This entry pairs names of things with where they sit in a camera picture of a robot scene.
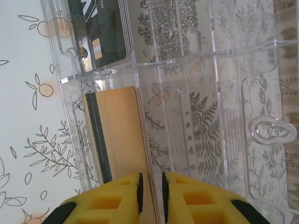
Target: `clear plastic organizer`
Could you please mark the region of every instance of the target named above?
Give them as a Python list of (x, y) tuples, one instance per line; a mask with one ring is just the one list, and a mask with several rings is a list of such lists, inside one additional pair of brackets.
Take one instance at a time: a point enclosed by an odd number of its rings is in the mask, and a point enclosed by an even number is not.
[(99, 174), (82, 95), (135, 86), (161, 223), (163, 171), (238, 193), (271, 223), (298, 223), (298, 66), (289, 76), (280, 68), (298, 40), (278, 38), (273, 9), (262, 1), (127, 4), (132, 51), (82, 73), (67, 0), (42, 0), (83, 190), (98, 186)]

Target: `transparent plastic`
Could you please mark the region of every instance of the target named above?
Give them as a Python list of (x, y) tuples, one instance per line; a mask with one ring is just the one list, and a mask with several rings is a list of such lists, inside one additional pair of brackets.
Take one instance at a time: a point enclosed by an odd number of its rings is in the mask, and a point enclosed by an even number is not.
[[(130, 19), (133, 2), (128, 0)], [(83, 190), (97, 186), (99, 177), (82, 94), (135, 86), (149, 145), (158, 149), (149, 155), (158, 201), (161, 171), (172, 170), (242, 195), (271, 223), (298, 223), (299, 211), (288, 201), (285, 151), (298, 146), (299, 122), (285, 114), (282, 101), (291, 96), (298, 114), (299, 77), (281, 78), (278, 56), (299, 42), (279, 40), (274, 15), (259, 2), (253, 12), (236, 0), (203, 1), (193, 8), (200, 21), (194, 25), (184, 20), (184, 1), (148, 1), (153, 60), (139, 57), (133, 39), (127, 58), (81, 74), (67, 1), (42, 0)], [(161, 15), (166, 22), (157, 25)], [(67, 38), (60, 35), (61, 19), (70, 27)], [(172, 43), (175, 51), (163, 54)]]

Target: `plastic compartment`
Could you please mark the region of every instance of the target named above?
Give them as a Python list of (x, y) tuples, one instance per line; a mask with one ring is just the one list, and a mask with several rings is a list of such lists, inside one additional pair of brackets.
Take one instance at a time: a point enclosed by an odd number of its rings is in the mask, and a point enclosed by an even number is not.
[[(161, 223), (165, 170), (236, 192), (271, 223), (299, 221), (298, 208), (289, 202), (285, 155), (299, 143), (299, 124), (282, 105), (286, 94), (298, 102), (299, 77), (278, 74), (278, 56), (297, 48), (298, 40), (279, 41), (272, 13), (258, 4), (244, 9), (239, 3), (194, 3), (198, 23), (184, 20), (183, 1), (144, 2), (152, 60), (140, 57), (140, 40), (133, 38), (126, 59), (81, 74), (67, 1), (42, 0), (83, 190), (99, 185), (99, 177), (82, 94), (136, 86), (144, 105)], [(128, 1), (132, 20), (134, 4)], [(60, 20), (69, 25), (66, 38), (60, 35)], [(164, 53), (172, 43), (176, 48)], [(298, 114), (299, 106), (292, 107)]]

